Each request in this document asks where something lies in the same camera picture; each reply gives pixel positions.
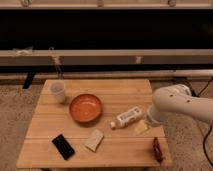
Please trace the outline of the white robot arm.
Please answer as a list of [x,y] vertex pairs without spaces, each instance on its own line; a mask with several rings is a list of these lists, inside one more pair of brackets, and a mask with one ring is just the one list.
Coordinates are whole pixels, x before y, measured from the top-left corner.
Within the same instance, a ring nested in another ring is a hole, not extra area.
[[184,84],[155,90],[146,118],[152,125],[161,125],[171,114],[187,115],[213,125],[213,99],[194,97]]

